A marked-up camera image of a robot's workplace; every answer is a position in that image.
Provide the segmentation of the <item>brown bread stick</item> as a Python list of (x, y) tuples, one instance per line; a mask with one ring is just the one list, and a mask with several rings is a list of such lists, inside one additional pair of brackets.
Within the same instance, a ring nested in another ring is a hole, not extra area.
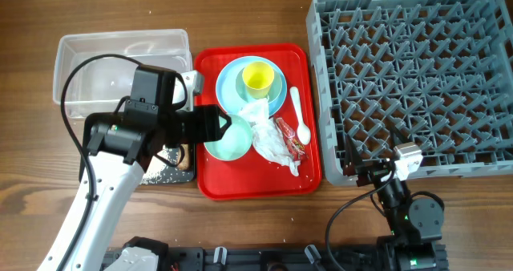
[(190, 167), (190, 147), (188, 144), (181, 144), (177, 155), (177, 168), (179, 170), (188, 170)]

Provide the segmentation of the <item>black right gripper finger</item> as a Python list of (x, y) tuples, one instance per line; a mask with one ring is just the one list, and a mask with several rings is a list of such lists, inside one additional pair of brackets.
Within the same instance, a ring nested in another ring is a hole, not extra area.
[(390, 126), (390, 137), (392, 140), (391, 146), (393, 148), (405, 143), (405, 136), (394, 125)]
[(353, 139), (350, 136), (346, 136), (344, 173), (358, 173), (358, 169), (362, 165), (362, 158), (353, 143)]

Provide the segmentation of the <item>cooked white rice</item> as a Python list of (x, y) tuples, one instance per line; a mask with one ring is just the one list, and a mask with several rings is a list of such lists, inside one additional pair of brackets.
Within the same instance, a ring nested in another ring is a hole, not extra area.
[(143, 175), (141, 185), (149, 184), (178, 184), (188, 180), (188, 170), (177, 168), (179, 148), (163, 148), (154, 156)]

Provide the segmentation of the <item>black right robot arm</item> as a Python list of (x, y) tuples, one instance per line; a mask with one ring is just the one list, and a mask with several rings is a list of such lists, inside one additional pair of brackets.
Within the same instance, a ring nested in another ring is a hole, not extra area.
[(412, 193), (406, 179), (422, 162), (420, 147), (390, 129), (393, 155), (388, 160), (364, 162), (353, 139), (345, 137), (344, 173), (357, 177), (357, 186), (371, 184), (391, 234), (377, 240), (377, 270), (440, 270), (436, 242), (442, 238), (445, 205), (430, 192)]

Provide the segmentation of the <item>white napkin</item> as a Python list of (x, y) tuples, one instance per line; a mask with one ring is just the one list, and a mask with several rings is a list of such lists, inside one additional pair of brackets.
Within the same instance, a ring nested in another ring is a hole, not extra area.
[(299, 176), (300, 163), (294, 160), (282, 132), (270, 117), (268, 100), (263, 98), (247, 103), (237, 114), (249, 123), (256, 152), (270, 163), (288, 167), (293, 176)]

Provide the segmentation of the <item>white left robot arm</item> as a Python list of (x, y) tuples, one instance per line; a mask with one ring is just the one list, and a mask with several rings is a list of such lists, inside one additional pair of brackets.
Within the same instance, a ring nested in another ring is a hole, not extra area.
[(164, 147), (220, 140), (234, 120), (217, 105), (194, 111), (94, 113), (78, 150), (84, 175), (41, 270), (97, 270), (124, 206)]

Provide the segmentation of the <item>red snack wrapper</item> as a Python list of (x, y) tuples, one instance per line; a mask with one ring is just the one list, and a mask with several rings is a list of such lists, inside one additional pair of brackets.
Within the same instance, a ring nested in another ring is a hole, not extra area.
[(296, 132), (281, 117), (276, 117), (274, 122), (281, 131), (285, 145), (293, 160), (306, 160), (305, 146), (298, 140)]

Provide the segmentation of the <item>green rice bowl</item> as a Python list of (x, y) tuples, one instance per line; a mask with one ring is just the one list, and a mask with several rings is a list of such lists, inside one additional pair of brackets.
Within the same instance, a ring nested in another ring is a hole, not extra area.
[(221, 140), (204, 143), (207, 152), (222, 161), (238, 160), (252, 146), (252, 129), (248, 121), (235, 114), (228, 114), (231, 125)]

